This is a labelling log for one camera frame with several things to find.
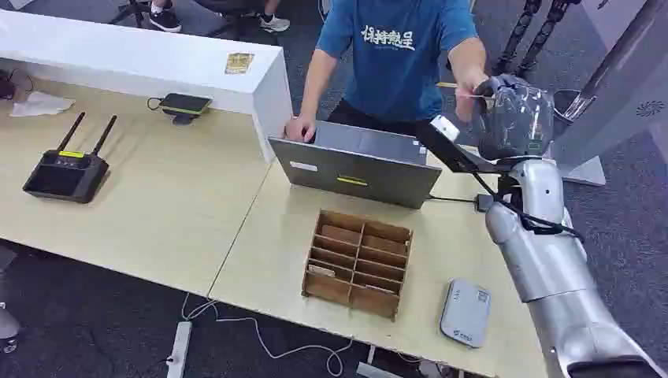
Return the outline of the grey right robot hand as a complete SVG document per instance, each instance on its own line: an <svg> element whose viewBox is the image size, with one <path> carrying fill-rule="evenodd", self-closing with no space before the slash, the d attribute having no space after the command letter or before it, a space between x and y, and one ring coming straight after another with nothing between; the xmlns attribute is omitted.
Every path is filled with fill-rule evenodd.
<svg viewBox="0 0 668 378"><path fill-rule="evenodd" d="M552 93L520 77L491 76L473 92L471 124L482 158L543 156L554 136Z"/></svg>

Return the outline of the person's left hand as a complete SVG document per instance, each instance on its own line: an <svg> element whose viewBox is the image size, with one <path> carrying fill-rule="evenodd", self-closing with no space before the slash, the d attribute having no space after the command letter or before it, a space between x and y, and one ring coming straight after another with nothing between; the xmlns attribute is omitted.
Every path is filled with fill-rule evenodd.
<svg viewBox="0 0 668 378"><path fill-rule="evenodd" d="M458 85L455 90L455 112L461 121L469 122L473 114L474 91L488 79L488 75L483 70L475 68L453 73Z"/></svg>

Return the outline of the person's right hand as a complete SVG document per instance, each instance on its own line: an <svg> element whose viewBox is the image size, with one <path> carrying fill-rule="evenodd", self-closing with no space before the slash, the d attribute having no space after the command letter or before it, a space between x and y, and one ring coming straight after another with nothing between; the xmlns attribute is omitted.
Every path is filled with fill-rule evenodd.
<svg viewBox="0 0 668 378"><path fill-rule="evenodd" d="M299 143L312 143L315 140L316 131L315 118L300 115L291 118L286 123L284 138Z"/></svg>

